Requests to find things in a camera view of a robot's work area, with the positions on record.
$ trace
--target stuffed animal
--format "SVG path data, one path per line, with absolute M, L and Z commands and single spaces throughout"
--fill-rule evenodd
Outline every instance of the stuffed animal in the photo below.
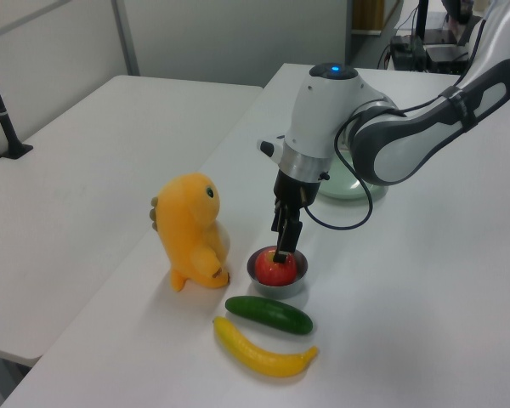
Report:
M 151 205 L 153 228 L 170 259 L 173 290 L 181 291 L 188 279 L 211 288 L 227 285 L 228 247 L 218 231 L 219 194 L 212 180 L 201 173 L 174 178 Z

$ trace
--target toy banana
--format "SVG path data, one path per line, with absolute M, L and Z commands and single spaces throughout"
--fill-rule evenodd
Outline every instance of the toy banana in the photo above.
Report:
M 252 370 L 271 377 L 291 377 L 303 371 L 318 353 L 317 347 L 311 347 L 304 353 L 277 354 L 251 343 L 224 317 L 213 320 L 213 328 L 229 352 Z

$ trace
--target metal bowl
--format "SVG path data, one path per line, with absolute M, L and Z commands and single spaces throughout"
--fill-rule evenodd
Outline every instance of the metal bowl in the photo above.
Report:
M 295 261 L 297 262 L 297 278 L 295 281 L 289 285 L 284 286 L 269 286 L 264 285 L 257 280 L 257 276 L 255 275 L 255 261 L 257 260 L 258 255 L 262 251 L 266 251 L 272 246 L 267 246 L 265 248 L 261 248 L 256 251 L 248 260 L 247 260 L 247 273 L 249 277 L 252 279 L 253 286 L 263 296 L 267 298 L 273 299 L 286 299 L 292 298 L 300 291 L 302 291 L 304 286 L 304 276 L 306 275 L 306 271 L 308 270 L 308 261 L 306 257 L 300 252 L 295 251 L 293 257 L 295 257 Z

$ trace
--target apple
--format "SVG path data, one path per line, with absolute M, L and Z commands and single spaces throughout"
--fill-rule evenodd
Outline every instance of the apple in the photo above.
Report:
M 265 249 L 255 260 L 255 276 L 263 285 L 289 285 L 297 278 L 297 261 L 288 254 L 284 263 L 274 262 L 275 247 Z

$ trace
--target cucumber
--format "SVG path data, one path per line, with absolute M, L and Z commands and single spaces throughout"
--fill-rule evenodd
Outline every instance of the cucumber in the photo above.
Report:
M 308 334 L 314 323 L 302 310 L 257 296 L 230 297 L 224 307 L 235 315 L 293 334 Z

